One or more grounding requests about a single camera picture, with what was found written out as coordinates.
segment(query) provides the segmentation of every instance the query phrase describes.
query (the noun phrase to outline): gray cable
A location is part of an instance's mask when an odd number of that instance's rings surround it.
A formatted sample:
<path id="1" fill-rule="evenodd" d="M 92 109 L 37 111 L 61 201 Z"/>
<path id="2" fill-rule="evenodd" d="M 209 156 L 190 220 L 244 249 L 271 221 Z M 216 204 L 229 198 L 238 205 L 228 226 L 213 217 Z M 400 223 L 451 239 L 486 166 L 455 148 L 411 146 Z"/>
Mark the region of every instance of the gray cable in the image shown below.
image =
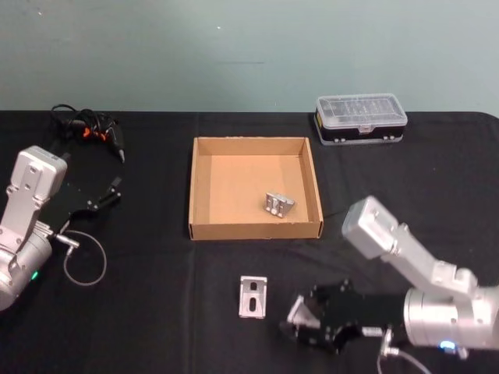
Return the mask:
<path id="1" fill-rule="evenodd" d="M 106 274 L 106 269 L 108 268 L 108 258 L 106 256 L 106 252 L 104 251 L 104 247 L 102 246 L 102 244 L 96 238 L 94 238 L 90 234 L 87 234 L 86 232 L 77 231 L 77 230 L 66 230 L 65 233 L 82 235 L 82 236 L 86 236 L 87 238 L 93 240 L 95 242 L 95 244 L 97 244 L 97 246 L 99 247 L 99 249 L 102 252 L 102 259 L 104 260 L 104 264 L 102 265 L 102 273 L 99 276 L 99 278 L 97 278 L 96 280 L 93 280 L 91 282 L 80 282 L 80 281 L 77 281 L 75 278 L 71 277 L 71 275 L 69 274 L 69 271 L 68 271 L 68 260 L 69 260 L 69 257 L 71 256 L 71 252 L 72 252 L 71 250 L 69 250 L 66 253 L 65 258 L 64 258 L 64 265 L 63 265 L 63 267 L 64 267 L 64 274 L 74 284 L 78 284 L 79 286 L 83 286 L 83 287 L 93 286 L 93 285 L 99 283 L 100 281 L 102 281 L 102 278 L 104 278 L 104 275 Z"/>
<path id="2" fill-rule="evenodd" d="M 407 352 L 398 351 L 398 353 L 396 355 L 393 355 L 393 357 L 402 357 L 411 364 L 413 364 L 415 367 L 417 367 L 419 370 L 421 370 L 422 373 L 431 374 L 431 371 L 425 365 L 423 365 L 420 361 L 418 361 L 415 357 L 411 356 Z M 383 371 L 381 370 L 380 360 L 381 360 L 381 355 L 378 355 L 376 360 L 377 372 L 378 374 L 383 374 Z"/>

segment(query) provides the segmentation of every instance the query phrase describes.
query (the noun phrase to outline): box latch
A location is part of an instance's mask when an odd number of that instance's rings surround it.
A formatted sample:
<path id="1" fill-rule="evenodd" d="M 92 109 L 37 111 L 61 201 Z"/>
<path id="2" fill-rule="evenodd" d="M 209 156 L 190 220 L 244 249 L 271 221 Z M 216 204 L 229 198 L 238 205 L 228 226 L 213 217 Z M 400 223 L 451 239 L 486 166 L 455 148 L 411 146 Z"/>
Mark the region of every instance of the box latch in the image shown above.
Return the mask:
<path id="1" fill-rule="evenodd" d="M 361 134 L 369 134 L 372 131 L 373 131 L 372 125 L 359 125 L 359 132 Z"/>

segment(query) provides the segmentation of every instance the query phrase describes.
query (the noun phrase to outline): bracket hole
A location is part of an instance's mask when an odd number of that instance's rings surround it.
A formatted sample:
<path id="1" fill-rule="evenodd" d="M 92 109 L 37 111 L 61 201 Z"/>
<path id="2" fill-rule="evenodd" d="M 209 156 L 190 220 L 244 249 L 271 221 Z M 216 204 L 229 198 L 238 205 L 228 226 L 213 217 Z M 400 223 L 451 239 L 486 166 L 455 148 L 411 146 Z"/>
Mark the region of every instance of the bracket hole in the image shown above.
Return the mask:
<path id="1" fill-rule="evenodd" d="M 257 310 L 257 300 L 255 298 L 251 298 L 249 300 L 249 311 L 254 312 Z"/>

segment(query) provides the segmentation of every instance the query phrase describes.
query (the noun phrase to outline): plastic storage box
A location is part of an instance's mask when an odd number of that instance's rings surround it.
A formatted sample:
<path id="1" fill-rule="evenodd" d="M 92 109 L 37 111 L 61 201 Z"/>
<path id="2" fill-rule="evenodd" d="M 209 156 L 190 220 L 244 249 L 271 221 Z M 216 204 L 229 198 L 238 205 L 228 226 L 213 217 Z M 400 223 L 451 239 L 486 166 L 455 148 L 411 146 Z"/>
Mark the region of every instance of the plastic storage box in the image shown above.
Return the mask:
<path id="1" fill-rule="evenodd" d="M 319 97 L 314 121 L 326 146 L 394 143 L 407 116 L 393 94 L 376 93 Z"/>

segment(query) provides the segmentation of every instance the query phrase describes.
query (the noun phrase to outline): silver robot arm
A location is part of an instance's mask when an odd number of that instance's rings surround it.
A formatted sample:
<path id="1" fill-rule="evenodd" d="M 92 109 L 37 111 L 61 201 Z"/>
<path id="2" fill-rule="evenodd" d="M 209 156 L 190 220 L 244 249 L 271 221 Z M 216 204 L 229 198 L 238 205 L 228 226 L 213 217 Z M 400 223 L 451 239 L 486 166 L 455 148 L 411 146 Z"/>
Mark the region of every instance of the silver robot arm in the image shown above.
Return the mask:
<path id="1" fill-rule="evenodd" d="M 375 198 L 354 204 L 343 236 L 367 259 L 390 263 L 415 288 L 405 296 L 412 344 L 468 356 L 468 348 L 499 349 L 499 288 L 478 286 L 468 269 L 435 259 Z"/>
<path id="2" fill-rule="evenodd" d="M 16 300 L 51 255 L 49 239 L 56 238 L 73 248 L 79 246 L 37 220 L 40 209 L 59 190 L 66 169 L 63 159 L 38 146 L 18 154 L 0 223 L 0 310 Z"/>

